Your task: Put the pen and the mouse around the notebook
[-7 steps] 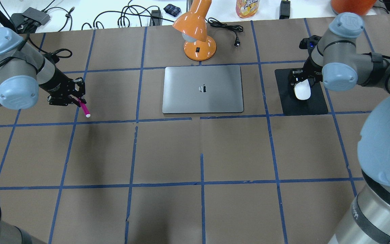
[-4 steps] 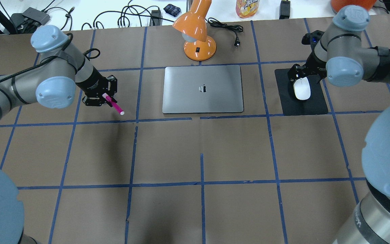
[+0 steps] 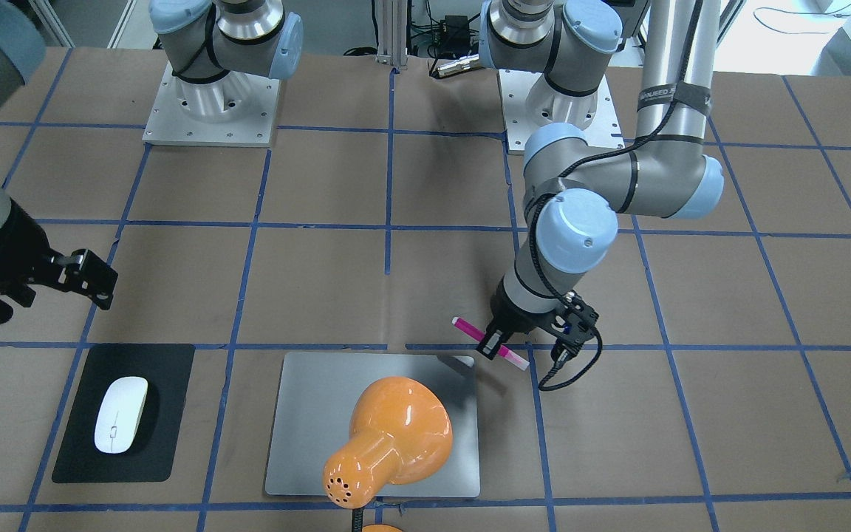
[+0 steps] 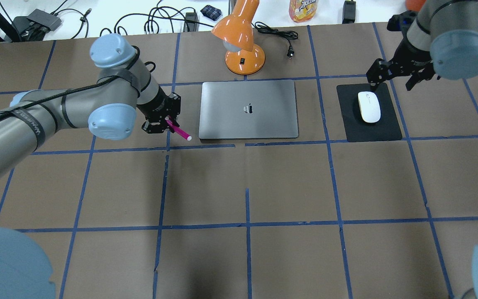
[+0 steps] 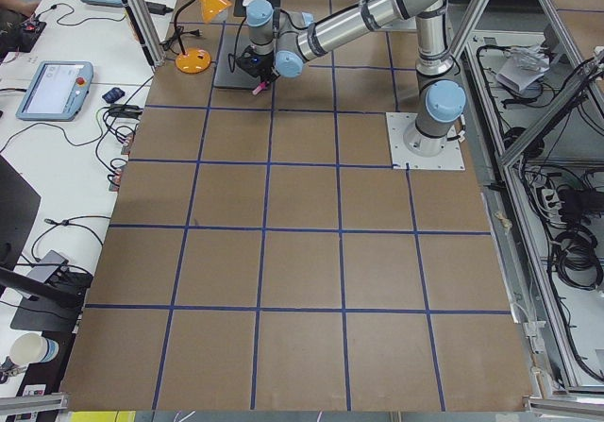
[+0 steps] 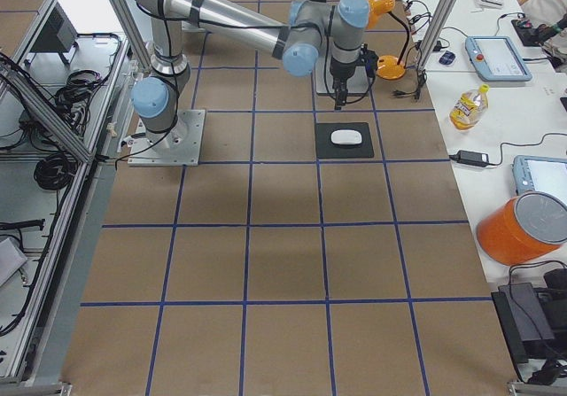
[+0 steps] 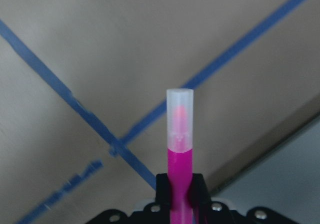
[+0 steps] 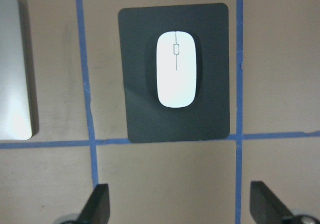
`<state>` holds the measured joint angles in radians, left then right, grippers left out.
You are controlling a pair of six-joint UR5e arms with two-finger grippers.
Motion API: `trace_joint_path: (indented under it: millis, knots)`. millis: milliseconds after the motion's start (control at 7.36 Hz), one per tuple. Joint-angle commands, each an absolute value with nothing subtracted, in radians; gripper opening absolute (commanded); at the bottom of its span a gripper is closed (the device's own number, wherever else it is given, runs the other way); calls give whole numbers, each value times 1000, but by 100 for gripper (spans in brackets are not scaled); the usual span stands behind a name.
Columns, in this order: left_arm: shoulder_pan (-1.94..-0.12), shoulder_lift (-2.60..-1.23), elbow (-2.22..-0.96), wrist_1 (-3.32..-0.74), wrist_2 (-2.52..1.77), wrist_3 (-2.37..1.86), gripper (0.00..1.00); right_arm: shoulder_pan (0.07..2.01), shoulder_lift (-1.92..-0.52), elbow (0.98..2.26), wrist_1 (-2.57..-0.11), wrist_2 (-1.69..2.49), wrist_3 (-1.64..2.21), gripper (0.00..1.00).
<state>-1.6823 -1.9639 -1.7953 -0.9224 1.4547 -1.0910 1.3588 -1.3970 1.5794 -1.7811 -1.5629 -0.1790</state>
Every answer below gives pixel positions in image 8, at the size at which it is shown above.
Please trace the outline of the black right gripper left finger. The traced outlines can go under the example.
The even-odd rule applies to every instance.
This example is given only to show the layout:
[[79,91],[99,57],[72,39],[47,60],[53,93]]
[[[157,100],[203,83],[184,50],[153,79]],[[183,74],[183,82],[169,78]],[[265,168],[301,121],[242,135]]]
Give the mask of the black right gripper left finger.
[[78,223],[107,224],[110,218],[108,184],[98,184],[77,218]]

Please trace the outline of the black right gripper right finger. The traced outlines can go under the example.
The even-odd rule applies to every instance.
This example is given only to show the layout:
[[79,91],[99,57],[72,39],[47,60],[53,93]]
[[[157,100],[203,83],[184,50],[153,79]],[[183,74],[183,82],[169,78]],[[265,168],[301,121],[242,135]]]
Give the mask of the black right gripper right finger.
[[249,200],[255,223],[291,223],[295,218],[263,181],[251,182]]

